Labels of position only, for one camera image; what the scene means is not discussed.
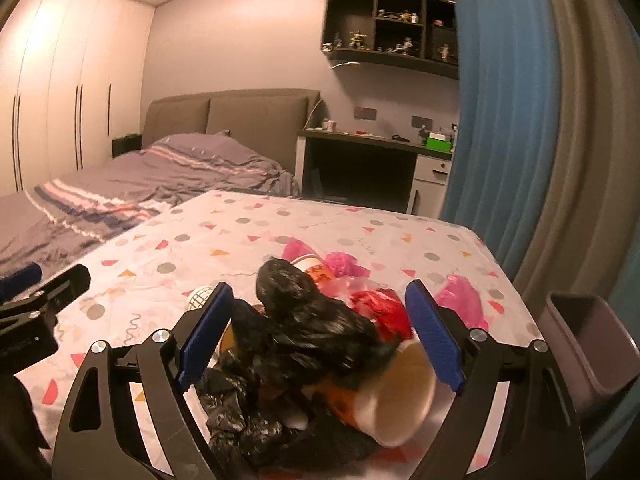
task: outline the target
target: wardrobe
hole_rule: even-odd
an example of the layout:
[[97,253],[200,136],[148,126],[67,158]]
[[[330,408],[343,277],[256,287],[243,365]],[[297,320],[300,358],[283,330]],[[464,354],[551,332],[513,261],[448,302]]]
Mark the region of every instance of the wardrobe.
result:
[[21,0],[0,31],[0,196],[111,156],[140,130],[154,8],[132,0]]

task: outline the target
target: patterned tablecloth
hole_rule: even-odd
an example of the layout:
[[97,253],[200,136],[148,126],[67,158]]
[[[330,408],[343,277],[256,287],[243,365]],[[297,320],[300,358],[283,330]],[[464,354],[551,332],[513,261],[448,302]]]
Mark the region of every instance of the patterned tablecloth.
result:
[[[489,332],[496,340],[527,346],[540,337],[517,291],[484,244],[466,228],[385,211],[212,191],[114,238],[79,261],[90,270],[92,284],[59,316],[60,350],[19,375],[47,440],[55,440],[66,396],[92,342],[135,344],[158,328],[171,328],[185,311],[188,295],[199,285],[225,281],[236,297],[257,301],[258,268],[271,256],[279,257],[290,237],[301,239],[319,254],[352,254],[371,270],[372,280],[401,297],[414,278],[435,294],[448,274],[462,274],[479,291]],[[149,455],[155,466],[169,471],[142,387],[133,384],[132,392]],[[187,397],[204,429],[206,418],[193,391]],[[471,469],[488,460],[505,398],[502,386]],[[409,478],[451,401],[451,391],[440,384],[429,420],[409,444],[379,452],[335,476]],[[282,476],[274,473],[265,478]]]

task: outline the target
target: desk drawer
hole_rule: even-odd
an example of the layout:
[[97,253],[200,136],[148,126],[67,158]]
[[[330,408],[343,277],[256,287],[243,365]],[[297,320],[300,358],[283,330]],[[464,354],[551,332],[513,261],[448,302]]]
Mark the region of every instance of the desk drawer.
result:
[[451,162],[431,158],[430,156],[418,155],[415,161],[415,176],[418,180],[435,182],[436,184],[446,184],[449,180]]

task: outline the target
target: wall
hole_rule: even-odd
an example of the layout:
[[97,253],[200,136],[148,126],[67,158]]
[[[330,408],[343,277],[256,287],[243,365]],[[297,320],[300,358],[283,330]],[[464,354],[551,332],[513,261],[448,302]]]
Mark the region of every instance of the wall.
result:
[[[325,0],[174,0],[156,9],[145,59],[142,117],[154,99],[241,88],[318,89],[342,129],[417,140],[411,115],[458,122],[458,82],[363,64],[329,70],[320,51]],[[353,119],[353,107],[378,120]]]

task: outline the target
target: trash can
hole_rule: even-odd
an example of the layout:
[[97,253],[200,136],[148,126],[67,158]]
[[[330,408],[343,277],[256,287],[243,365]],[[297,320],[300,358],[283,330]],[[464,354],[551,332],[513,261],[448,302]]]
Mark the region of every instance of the trash can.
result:
[[640,374],[640,353],[599,296],[552,292],[538,321],[580,420],[593,416]]

